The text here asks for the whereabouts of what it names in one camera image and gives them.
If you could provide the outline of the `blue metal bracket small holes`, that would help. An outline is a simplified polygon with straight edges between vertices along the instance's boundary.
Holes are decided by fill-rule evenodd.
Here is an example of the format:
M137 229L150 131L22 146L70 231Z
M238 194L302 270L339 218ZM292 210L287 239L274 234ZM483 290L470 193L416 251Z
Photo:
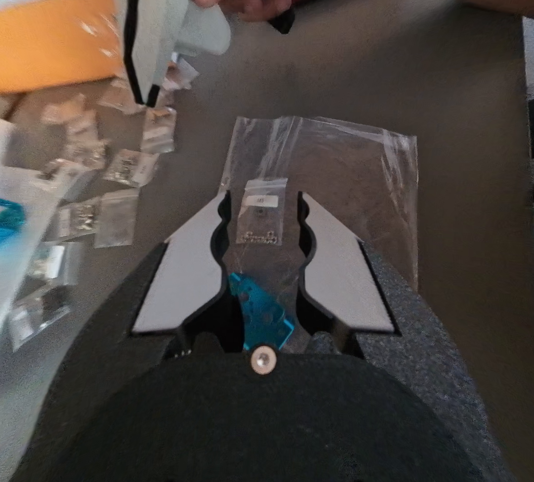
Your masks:
M22 204L1 198L1 246L18 237L26 223Z

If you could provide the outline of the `dark grey desk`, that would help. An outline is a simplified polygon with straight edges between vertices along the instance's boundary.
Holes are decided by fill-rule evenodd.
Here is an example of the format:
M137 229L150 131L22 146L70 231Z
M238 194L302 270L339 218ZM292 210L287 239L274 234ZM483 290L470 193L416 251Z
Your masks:
M419 292L452 335L517 480L533 481L533 214L520 19L453 0L321 0L292 31L237 25L178 94L177 151L133 245L86 249L72 311L1 348L9 481L73 338L154 245L215 196L235 120L325 117L417 136Z

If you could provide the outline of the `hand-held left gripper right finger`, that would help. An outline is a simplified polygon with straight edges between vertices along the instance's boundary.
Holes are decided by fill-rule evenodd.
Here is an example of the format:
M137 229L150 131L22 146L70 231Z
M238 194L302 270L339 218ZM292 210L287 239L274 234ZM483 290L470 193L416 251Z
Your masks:
M299 192L297 318L314 334L394 334L396 322L363 242L308 193Z

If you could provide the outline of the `blue metal bracket large holes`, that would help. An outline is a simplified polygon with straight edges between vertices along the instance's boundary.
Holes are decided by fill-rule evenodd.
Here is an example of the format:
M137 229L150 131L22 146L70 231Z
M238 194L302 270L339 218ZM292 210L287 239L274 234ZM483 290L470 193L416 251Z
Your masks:
M229 287L237 297L244 319L245 351L258 345L270 345L281 350L295 330L293 318L285 308L252 278L233 272L229 275Z

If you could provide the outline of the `small clear nut bag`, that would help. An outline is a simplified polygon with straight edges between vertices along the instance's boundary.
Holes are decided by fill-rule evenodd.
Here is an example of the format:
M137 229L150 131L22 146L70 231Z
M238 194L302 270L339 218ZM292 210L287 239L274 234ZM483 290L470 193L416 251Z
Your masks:
M237 245L282 244L287 182L287 178L247 182L237 219Z

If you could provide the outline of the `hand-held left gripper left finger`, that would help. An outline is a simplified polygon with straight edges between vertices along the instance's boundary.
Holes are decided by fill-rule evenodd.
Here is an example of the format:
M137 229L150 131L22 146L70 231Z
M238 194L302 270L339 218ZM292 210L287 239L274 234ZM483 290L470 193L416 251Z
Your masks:
M177 331L222 297L231 215L231 194L223 191L170 235L132 333Z

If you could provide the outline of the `large clear plastic bag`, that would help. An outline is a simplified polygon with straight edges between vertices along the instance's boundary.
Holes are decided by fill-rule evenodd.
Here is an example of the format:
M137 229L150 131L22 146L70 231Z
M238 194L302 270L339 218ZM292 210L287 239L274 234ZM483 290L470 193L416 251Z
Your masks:
M252 179L287 178L281 245L236 244L244 187ZM371 254L418 292L417 138L322 117L237 117L221 178L232 220L229 272L249 276L295 322L283 352L301 353L310 336L295 313L298 268L297 194L310 194L360 238Z

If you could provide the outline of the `orange white cardboard box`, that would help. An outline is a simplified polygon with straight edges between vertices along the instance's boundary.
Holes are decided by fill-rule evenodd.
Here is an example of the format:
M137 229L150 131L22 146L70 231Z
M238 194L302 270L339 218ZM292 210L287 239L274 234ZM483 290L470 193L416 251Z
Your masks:
M122 72L115 0L1 0L1 94Z

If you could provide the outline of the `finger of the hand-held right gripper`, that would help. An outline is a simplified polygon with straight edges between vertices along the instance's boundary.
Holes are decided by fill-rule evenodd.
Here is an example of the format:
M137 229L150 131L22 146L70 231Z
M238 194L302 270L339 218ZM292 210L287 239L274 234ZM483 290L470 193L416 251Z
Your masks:
M115 0L120 57L135 102L154 107L170 57L162 52L165 0Z

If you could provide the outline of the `pile of small screw bags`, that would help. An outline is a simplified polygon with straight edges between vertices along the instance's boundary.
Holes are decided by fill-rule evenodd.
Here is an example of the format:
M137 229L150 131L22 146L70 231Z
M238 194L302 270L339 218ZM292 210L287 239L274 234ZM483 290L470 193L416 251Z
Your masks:
M97 110L89 107L83 93L43 107L37 125L59 131L63 145L58 157L37 170L38 178L53 180L68 165L74 166L75 178L57 205L1 325L14 352L69 314L63 294L78 282L81 238L94 236L96 248L132 244L140 189L152 179L158 158L175 148L175 93L190 89L197 76L194 67L175 53L154 109L135 103L124 78L111 80L97 104L125 117L144 115L139 150L112 149L99 127Z

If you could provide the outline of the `white foam sheet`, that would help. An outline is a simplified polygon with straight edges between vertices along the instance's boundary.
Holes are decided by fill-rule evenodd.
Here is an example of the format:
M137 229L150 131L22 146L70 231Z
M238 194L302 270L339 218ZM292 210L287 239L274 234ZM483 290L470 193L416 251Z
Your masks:
M22 228L1 243L1 325L57 205L75 178L72 165L61 169L56 178L49 181L39 179L38 171L4 165L14 133L15 126L1 120L1 200L21 205L24 212Z

